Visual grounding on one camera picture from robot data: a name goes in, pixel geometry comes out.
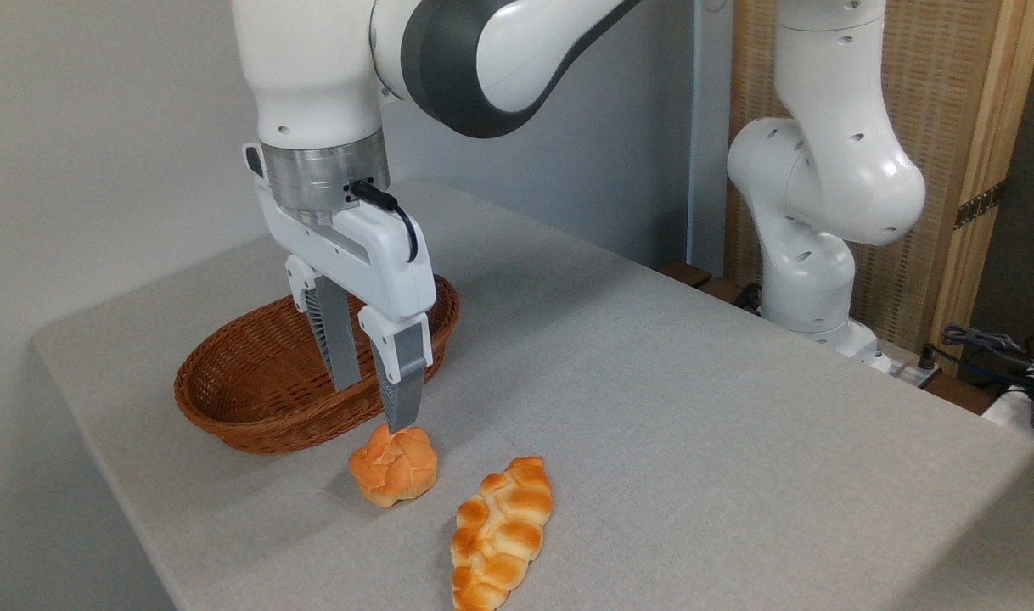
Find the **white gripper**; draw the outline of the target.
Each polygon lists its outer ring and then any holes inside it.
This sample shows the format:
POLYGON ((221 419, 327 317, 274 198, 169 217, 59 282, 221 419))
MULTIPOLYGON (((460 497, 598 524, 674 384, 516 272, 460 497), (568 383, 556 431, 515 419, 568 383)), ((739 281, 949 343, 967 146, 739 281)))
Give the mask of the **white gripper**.
POLYGON ((373 204, 335 213, 329 226, 303 223, 276 204, 257 144, 246 144, 243 154, 269 231, 292 254, 285 261, 288 288, 310 323, 332 386, 339 392, 362 378, 351 293, 366 303, 358 320, 373 352, 386 426, 392 434, 407 429, 419 416, 425 369, 433 364, 423 312, 435 304, 436 286, 423 231, 373 204))

